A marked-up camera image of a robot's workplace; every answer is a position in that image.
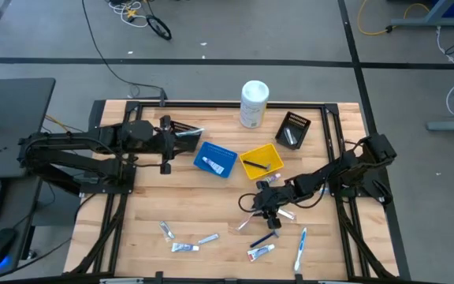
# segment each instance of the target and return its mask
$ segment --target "small tube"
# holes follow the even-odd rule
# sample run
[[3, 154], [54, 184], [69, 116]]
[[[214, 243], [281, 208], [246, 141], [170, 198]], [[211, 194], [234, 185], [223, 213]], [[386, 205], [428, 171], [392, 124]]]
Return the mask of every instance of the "small tube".
[[241, 231], [241, 229], [243, 229], [243, 227], [246, 226], [246, 224], [248, 224], [248, 222], [250, 222], [250, 219], [251, 217], [253, 217], [253, 214], [255, 214], [255, 212], [251, 213], [245, 220], [243, 220], [243, 222], [236, 228], [236, 231]]
[[180, 243], [173, 243], [173, 247], [171, 248], [171, 252], [197, 252], [198, 250], [199, 246], [197, 245]]
[[286, 217], [292, 221], [295, 221], [297, 218], [297, 215], [294, 212], [286, 211], [285, 209], [280, 208], [277, 210], [277, 213], [283, 215], [284, 217]]
[[273, 244], [270, 244], [270, 245], [264, 245], [263, 247], [261, 248], [254, 248], [254, 249], [251, 249], [249, 251], [247, 251], [248, 253], [248, 259], [253, 262], [255, 260], [257, 260], [260, 256], [263, 256], [265, 255], [266, 253], [272, 251], [274, 249], [274, 245]]
[[198, 241], [197, 243], [200, 245], [203, 245], [203, 244], [206, 244], [208, 241], [216, 240], [219, 237], [220, 237], [220, 235], [218, 235], [218, 234], [212, 234], [211, 236], [205, 237], [204, 239], [202, 239], [201, 241]]
[[183, 131], [180, 133], [174, 133], [177, 137], [182, 137], [182, 136], [193, 136], [193, 135], [199, 135], [204, 131], [204, 129], [191, 129], [187, 131]]
[[273, 181], [277, 181], [279, 178], [281, 178], [281, 174], [275, 174], [270, 177], [264, 178], [263, 181], [267, 181], [268, 183], [271, 183]]
[[203, 161], [214, 170], [215, 173], [221, 174], [224, 171], [223, 166], [218, 165], [217, 163], [211, 161], [210, 159], [203, 157]]
[[290, 145], [297, 144], [296, 138], [293, 136], [290, 128], [285, 127], [285, 129], [283, 129], [283, 132], [285, 133], [285, 137], [287, 138], [287, 141]]
[[164, 233], [164, 238], [166, 239], [166, 241], [171, 241], [174, 239], [174, 235], [173, 233], [171, 233], [171, 229], [166, 224], [166, 222], [161, 221], [158, 225], [161, 227], [161, 230]]

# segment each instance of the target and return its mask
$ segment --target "blue tray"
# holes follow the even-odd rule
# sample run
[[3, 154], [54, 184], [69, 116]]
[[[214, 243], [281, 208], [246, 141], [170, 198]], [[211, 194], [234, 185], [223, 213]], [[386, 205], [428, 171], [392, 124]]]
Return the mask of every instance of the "blue tray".
[[[224, 168], [224, 171], [221, 174], [215, 173], [211, 167], [203, 161], [203, 157], [207, 157], [213, 162]], [[199, 153], [194, 160], [194, 165], [196, 165], [201, 170], [208, 171], [210, 173], [221, 176], [222, 178], [228, 178], [230, 172], [233, 170], [234, 164], [236, 163], [237, 153], [229, 151], [225, 148], [212, 144], [210, 142], [204, 142], [203, 146], [199, 149]]]

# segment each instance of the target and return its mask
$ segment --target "toothpaste tube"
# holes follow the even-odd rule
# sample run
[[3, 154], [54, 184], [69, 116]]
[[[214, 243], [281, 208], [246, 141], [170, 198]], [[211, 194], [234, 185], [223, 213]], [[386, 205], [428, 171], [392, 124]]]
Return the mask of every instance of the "toothpaste tube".
[[273, 244], [270, 244], [270, 245], [264, 245], [263, 247], [261, 248], [254, 248], [254, 249], [251, 249], [249, 251], [247, 251], [248, 253], [248, 259], [253, 262], [255, 260], [257, 260], [260, 256], [263, 256], [265, 255], [266, 253], [272, 251], [274, 249], [274, 245]]
[[220, 235], [218, 235], [218, 234], [212, 234], [211, 236], [205, 237], [205, 238], [202, 239], [201, 241], [198, 241], [198, 243], [199, 243], [200, 245], [206, 244], [208, 241], [216, 240], [216, 239], [218, 239], [219, 237], [220, 237]]
[[277, 210], [277, 213], [283, 215], [284, 217], [286, 217], [292, 221], [295, 221], [297, 218], [297, 215], [294, 212], [286, 211], [285, 209], [280, 208]]
[[250, 219], [251, 217], [253, 217], [253, 215], [255, 214], [255, 212], [251, 213], [245, 220], [243, 220], [243, 222], [236, 228], [236, 231], [241, 231], [241, 229], [243, 229], [243, 227], [246, 226], [246, 224], [248, 224], [248, 222], [250, 222]]
[[182, 137], [182, 136], [193, 136], [193, 135], [199, 135], [204, 131], [204, 129], [192, 129], [188, 131], [183, 131], [180, 133], [175, 133], [177, 137]]
[[267, 183], [271, 183], [273, 181], [277, 181], [279, 178], [281, 178], [281, 174], [275, 174], [270, 177], [264, 178], [263, 181], [267, 181]]
[[203, 161], [208, 164], [208, 166], [211, 167], [211, 169], [214, 170], [215, 173], [217, 174], [221, 174], [221, 172], [224, 171], [224, 168], [220, 165], [218, 165], [217, 163], [211, 161], [210, 159], [206, 158], [206, 157], [203, 157]]
[[161, 221], [158, 225], [161, 227], [166, 241], [171, 241], [172, 239], [174, 239], [174, 235], [173, 233], [171, 233], [171, 229], [169, 228], [169, 226], [167, 226], [166, 222]]
[[197, 245], [179, 243], [173, 243], [173, 247], [171, 248], [171, 252], [197, 252], [198, 250], [199, 246]]

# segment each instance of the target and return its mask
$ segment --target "blue light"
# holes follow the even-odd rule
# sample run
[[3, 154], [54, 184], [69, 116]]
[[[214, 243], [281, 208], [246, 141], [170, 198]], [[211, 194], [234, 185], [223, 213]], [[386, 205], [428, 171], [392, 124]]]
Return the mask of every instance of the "blue light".
[[10, 257], [9, 256], [6, 256], [3, 261], [0, 263], [0, 270], [7, 267], [10, 263]]

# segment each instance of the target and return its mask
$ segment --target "yellow tray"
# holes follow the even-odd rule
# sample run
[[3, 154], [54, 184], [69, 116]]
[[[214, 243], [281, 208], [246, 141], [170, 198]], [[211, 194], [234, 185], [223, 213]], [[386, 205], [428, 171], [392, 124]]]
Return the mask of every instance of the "yellow tray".
[[[243, 163], [244, 160], [258, 163], [260, 165], [268, 165], [271, 164], [271, 168], [269, 170], [259, 169], [256, 166], [250, 166]], [[279, 154], [276, 151], [276, 148], [272, 144], [264, 145], [260, 148], [256, 148], [254, 150], [248, 151], [240, 155], [240, 161], [243, 165], [244, 171], [248, 175], [249, 179], [256, 179], [264, 176], [266, 174], [270, 174], [275, 170], [281, 169], [283, 165], [283, 161]]]

